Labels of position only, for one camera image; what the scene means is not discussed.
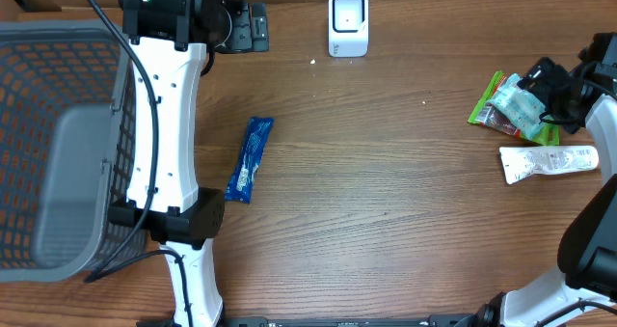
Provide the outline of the teal white snack packet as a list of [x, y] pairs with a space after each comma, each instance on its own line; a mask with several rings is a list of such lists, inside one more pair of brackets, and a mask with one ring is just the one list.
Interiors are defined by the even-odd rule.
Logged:
[[526, 139], [535, 138], [546, 125], [540, 116], [546, 105], [534, 94], [518, 86], [522, 79], [517, 73], [510, 75], [488, 101], [521, 131]]

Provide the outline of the green clear snack bag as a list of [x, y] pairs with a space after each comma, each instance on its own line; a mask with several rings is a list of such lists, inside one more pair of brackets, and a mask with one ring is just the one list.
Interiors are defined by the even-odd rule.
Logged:
[[559, 129], [555, 124], [547, 124], [537, 136], [533, 139], [528, 139], [509, 121], [507, 117], [498, 112], [493, 105], [488, 103], [488, 101], [496, 94], [496, 91], [506, 83], [506, 80], [507, 77], [501, 70], [494, 73], [483, 95], [471, 111], [468, 118], [468, 123], [488, 127], [509, 136], [526, 140], [538, 145], [558, 146], [560, 144]]

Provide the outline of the white conditioner tube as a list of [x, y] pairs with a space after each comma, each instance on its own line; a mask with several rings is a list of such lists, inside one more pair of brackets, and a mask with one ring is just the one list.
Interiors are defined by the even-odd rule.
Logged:
[[508, 184], [534, 175], [563, 175], [593, 171], [599, 166], [592, 146], [501, 147], [499, 156]]

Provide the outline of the blue snack bar wrapper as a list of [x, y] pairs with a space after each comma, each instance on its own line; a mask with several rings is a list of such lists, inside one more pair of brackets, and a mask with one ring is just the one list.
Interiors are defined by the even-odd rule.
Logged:
[[226, 189], [227, 201], [251, 202], [255, 176], [273, 125], [273, 118], [250, 118], [236, 167]]

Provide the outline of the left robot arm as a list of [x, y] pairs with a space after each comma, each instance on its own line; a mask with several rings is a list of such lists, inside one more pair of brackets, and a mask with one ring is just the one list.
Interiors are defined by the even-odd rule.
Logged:
[[247, 7], [231, 0], [119, 0], [135, 81], [135, 155], [122, 200], [107, 218], [147, 231], [169, 266], [175, 311], [170, 326], [221, 326], [213, 239], [224, 194], [199, 186], [194, 144], [201, 78], [214, 53], [237, 36]]

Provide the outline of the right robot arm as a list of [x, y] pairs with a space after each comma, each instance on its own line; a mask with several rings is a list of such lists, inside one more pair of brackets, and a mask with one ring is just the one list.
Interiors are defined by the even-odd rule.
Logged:
[[475, 112], [500, 112], [527, 139], [549, 124], [574, 134], [586, 129], [591, 146], [502, 147], [505, 179], [600, 168], [604, 186], [563, 234], [557, 264], [518, 290], [502, 292], [462, 326], [562, 326], [593, 309], [616, 311], [616, 36], [597, 33], [565, 70], [543, 57], [523, 76], [490, 87]]

